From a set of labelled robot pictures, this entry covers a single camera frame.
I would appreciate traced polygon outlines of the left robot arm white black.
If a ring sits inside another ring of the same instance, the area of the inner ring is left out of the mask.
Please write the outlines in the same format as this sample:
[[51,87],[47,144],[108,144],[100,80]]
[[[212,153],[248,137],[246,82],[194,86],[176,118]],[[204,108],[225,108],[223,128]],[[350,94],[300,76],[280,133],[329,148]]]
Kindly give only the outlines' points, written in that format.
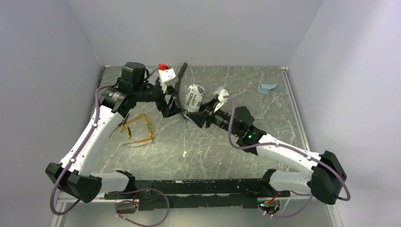
[[129,172],[94,172],[98,153],[117,126],[137,103],[155,103],[165,118],[179,114],[179,84],[185,73],[184,64],[175,75],[172,68],[160,72],[154,84],[144,64],[128,62],[114,85],[95,93],[95,111],[73,148],[58,163],[50,163],[45,172],[56,189],[79,201],[89,203],[100,193],[117,192],[128,199],[135,193],[135,177]]

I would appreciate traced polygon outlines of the printed glasses pouch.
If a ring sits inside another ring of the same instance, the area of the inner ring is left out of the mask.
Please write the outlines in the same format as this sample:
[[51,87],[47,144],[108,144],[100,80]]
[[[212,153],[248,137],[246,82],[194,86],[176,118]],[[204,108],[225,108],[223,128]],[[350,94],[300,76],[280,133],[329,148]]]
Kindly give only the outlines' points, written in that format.
[[199,111],[204,96],[205,96],[205,90],[202,86],[195,84],[188,86],[185,96],[186,112]]

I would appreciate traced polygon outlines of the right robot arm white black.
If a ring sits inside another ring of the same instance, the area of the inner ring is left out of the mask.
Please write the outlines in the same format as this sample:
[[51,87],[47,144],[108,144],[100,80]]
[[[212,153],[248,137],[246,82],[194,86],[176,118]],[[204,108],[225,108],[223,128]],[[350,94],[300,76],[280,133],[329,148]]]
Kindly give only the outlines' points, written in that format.
[[260,190],[265,196],[280,191],[294,191],[311,194],[329,205],[335,204],[337,200],[350,199],[345,185],[347,175],[334,153],[315,153],[278,140],[253,125],[254,117],[247,107],[235,108],[234,115],[222,110],[214,112],[206,107],[185,116],[200,128],[214,124],[236,136],[236,149],[273,158],[296,170],[294,173],[268,170],[260,180]]

